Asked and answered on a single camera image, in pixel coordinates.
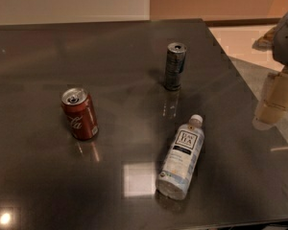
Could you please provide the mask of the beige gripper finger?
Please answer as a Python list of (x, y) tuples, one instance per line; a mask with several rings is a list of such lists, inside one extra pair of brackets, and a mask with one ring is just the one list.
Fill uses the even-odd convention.
[(255, 119), (267, 125), (277, 123), (288, 111), (288, 66), (278, 73), (269, 73), (264, 81)]

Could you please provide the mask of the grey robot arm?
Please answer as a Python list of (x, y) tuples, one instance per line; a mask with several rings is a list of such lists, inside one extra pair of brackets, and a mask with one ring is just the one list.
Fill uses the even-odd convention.
[(276, 124), (288, 112), (288, 12), (279, 20), (269, 37), (273, 59), (283, 65), (280, 72), (269, 73), (254, 119), (264, 126)]

